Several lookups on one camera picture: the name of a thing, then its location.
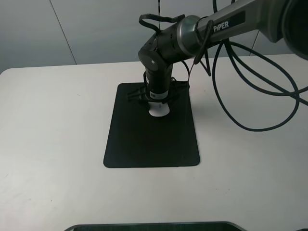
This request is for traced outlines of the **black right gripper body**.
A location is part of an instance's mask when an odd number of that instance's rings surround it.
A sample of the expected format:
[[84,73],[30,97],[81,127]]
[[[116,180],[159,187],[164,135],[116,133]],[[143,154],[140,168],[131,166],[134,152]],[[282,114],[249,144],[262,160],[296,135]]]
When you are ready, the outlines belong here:
[[150,100],[162,101],[168,96],[173,65],[169,65],[162,71],[145,69],[146,92]]

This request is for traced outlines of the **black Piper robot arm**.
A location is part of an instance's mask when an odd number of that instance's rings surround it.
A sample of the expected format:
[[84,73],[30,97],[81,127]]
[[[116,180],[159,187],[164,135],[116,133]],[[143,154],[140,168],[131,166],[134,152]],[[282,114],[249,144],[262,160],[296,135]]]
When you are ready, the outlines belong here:
[[293,53],[308,57],[305,0],[237,0],[204,18],[143,14],[139,23],[154,31],[138,53],[145,67],[145,92],[152,102],[165,102],[170,97],[173,64],[199,59],[215,43],[249,31],[258,30],[273,43],[284,39]]

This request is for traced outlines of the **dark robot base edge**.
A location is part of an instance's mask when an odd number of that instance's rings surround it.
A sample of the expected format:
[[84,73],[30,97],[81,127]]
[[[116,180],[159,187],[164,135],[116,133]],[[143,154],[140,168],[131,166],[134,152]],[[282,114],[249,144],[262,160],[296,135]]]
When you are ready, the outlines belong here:
[[216,222],[171,222],[129,224],[78,224],[66,231],[244,231],[245,229],[227,221]]

